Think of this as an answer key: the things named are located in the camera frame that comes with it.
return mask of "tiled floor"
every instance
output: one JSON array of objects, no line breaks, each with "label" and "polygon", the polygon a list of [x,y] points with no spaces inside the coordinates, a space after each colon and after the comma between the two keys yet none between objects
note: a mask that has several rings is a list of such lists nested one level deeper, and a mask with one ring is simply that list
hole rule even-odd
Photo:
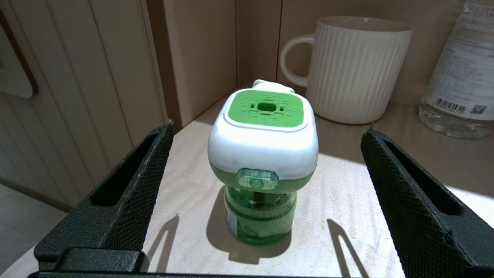
[{"label": "tiled floor", "polygon": [[40,241],[66,213],[0,185],[0,274]]}]

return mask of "white ribbed mug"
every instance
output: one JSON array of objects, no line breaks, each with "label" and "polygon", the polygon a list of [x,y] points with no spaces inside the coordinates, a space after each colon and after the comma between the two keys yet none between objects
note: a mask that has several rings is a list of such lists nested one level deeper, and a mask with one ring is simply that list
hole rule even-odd
[{"label": "white ribbed mug", "polygon": [[[321,117],[345,124],[377,120],[386,110],[413,28],[377,18],[330,16],[316,32],[289,40],[280,66],[291,82],[307,88],[306,98]],[[286,56],[296,44],[313,46],[309,75],[288,70]]]}]

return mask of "mug handle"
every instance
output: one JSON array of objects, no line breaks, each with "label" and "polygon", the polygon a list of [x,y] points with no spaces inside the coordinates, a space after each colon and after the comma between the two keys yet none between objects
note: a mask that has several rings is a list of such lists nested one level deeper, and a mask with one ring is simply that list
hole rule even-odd
[{"label": "mug handle", "polygon": [[306,34],[306,35],[293,37],[291,40],[287,42],[287,44],[285,44],[285,46],[283,47],[280,53],[281,71],[292,83],[302,87],[307,87],[307,77],[298,76],[287,68],[287,61],[286,61],[287,53],[290,50],[290,48],[292,48],[297,44],[310,44],[314,46],[314,34]]}]

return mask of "green square top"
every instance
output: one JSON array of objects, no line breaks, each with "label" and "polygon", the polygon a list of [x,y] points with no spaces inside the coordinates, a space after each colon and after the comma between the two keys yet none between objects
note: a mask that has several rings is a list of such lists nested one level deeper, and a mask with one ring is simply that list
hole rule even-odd
[{"label": "green square top", "polygon": [[302,100],[289,93],[242,91],[227,113],[236,122],[260,126],[292,128],[304,121]]}]

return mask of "plug-in mosquito repellent device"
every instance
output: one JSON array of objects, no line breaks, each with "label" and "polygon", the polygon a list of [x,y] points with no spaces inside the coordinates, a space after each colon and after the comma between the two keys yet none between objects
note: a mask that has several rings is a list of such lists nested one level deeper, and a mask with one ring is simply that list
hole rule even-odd
[{"label": "plug-in mosquito repellent device", "polygon": [[291,88],[256,80],[252,89],[227,99],[209,135],[207,154],[226,185],[230,232],[249,244],[276,243],[291,230],[296,191],[316,169],[312,107]]}]

